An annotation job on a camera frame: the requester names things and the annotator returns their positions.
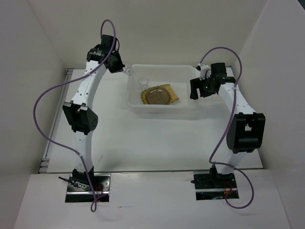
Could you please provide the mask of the clear glass cup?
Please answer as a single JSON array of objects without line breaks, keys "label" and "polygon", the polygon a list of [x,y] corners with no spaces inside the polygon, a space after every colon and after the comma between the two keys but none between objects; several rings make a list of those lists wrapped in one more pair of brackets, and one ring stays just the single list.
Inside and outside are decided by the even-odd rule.
[{"label": "clear glass cup", "polygon": [[148,88],[149,80],[145,77],[141,77],[138,80],[139,88],[141,91],[144,91]]},{"label": "clear glass cup", "polygon": [[122,72],[123,72],[124,74],[130,76],[130,75],[133,74],[133,68],[132,68],[131,65],[125,65],[125,66],[123,67]]}]

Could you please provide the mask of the white plastic bin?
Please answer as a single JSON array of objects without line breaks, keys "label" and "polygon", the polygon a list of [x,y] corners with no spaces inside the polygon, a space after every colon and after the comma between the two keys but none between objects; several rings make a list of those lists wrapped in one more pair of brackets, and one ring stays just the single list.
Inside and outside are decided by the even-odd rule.
[{"label": "white plastic bin", "polygon": [[[127,104],[135,114],[173,114],[182,115],[195,109],[195,102],[190,99],[190,80],[196,77],[195,68],[189,65],[153,65],[134,64],[133,74],[127,82]],[[170,105],[143,104],[138,80],[149,80],[148,88],[170,84],[179,100]]]}]

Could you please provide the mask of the woven bamboo tray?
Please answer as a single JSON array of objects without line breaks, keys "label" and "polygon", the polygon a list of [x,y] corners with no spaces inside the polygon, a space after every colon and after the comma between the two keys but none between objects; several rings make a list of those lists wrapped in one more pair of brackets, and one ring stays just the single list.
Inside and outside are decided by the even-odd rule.
[{"label": "woven bamboo tray", "polygon": [[142,101],[143,104],[147,104],[146,99],[145,99],[146,93],[150,90],[157,89],[157,88],[163,88],[163,89],[166,89],[169,92],[171,99],[170,99],[170,102],[167,105],[170,105],[170,104],[179,100],[179,97],[176,95],[176,93],[174,92],[174,90],[172,89],[170,84],[162,84],[162,85],[157,85],[157,86],[147,88],[146,90],[141,92],[140,98],[141,98],[141,101]]}]

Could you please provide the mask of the clear glass plate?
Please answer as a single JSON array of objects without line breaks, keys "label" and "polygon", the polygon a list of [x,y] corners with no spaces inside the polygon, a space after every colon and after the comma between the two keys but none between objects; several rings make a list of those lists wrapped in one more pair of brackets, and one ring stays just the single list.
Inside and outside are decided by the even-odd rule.
[{"label": "clear glass plate", "polygon": [[170,94],[166,89],[157,88],[146,93],[145,99],[147,104],[166,105],[170,102]]}]

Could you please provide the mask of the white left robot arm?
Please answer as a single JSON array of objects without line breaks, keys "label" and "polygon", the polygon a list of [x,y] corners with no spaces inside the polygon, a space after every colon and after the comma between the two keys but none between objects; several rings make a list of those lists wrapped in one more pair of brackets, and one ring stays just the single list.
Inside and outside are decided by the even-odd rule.
[{"label": "white left robot arm", "polygon": [[68,124],[74,132],[78,156],[70,180],[86,191],[95,185],[92,134],[98,125],[98,116],[92,110],[93,100],[105,73],[121,72],[124,68],[116,48],[117,41],[117,38],[111,35],[102,35],[101,44],[89,50],[84,73],[86,77],[81,80],[72,99],[62,106]]}]

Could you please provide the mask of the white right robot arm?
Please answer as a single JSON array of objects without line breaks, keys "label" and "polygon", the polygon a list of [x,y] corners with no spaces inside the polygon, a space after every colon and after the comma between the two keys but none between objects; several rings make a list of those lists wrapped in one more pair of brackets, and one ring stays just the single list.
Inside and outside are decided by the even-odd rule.
[{"label": "white right robot arm", "polygon": [[193,100],[217,94],[227,105],[230,113],[229,125],[225,129],[229,153],[222,162],[212,164],[207,179],[195,178],[194,183],[207,188],[224,187],[234,177],[234,168],[248,154],[262,145],[265,115],[256,112],[245,100],[236,80],[227,75],[225,63],[199,64],[200,76],[190,81]]}]

